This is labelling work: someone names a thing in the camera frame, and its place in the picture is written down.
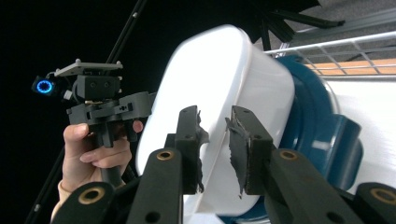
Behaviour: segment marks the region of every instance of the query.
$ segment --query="black background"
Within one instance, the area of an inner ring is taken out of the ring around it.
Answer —
[[[119,60],[123,95],[158,89],[174,49],[186,38],[224,23],[259,36],[250,8],[218,1],[149,1]],[[31,91],[36,76],[76,58],[104,63],[135,1],[8,1],[0,6],[1,214],[22,223],[64,145],[71,105]],[[49,207],[56,202],[56,189]]]

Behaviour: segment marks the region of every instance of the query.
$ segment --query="blue object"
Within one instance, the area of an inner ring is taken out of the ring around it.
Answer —
[[[37,83],[36,89],[38,92],[46,94],[52,91],[52,83],[48,80],[41,80]]]
[[[339,188],[352,187],[361,165],[361,127],[351,119],[334,114],[329,93],[320,78],[290,55],[277,59],[289,69],[295,96],[279,148],[303,153],[327,181]],[[262,197],[239,217],[220,217],[224,223],[267,218]]]

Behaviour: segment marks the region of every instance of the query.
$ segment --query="blue led ring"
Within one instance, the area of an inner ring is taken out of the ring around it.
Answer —
[[[52,91],[52,83],[50,83],[47,80],[41,80],[37,83],[37,90],[40,93],[49,93],[50,91]]]

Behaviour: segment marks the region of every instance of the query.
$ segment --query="white container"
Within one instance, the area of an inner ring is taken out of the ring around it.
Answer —
[[[176,132],[179,111],[197,105],[210,143],[201,147],[205,192],[184,196],[185,223],[243,214],[258,196],[239,198],[225,118],[232,105],[253,111],[277,147],[293,97],[289,71],[254,47],[242,30],[223,25],[194,36],[179,45],[166,68],[138,146],[137,170],[143,174],[149,154]]]

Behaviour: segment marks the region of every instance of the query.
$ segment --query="wire shelf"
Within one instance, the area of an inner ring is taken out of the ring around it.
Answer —
[[[273,57],[301,56],[316,74],[396,75],[396,31],[283,49],[267,50]]]

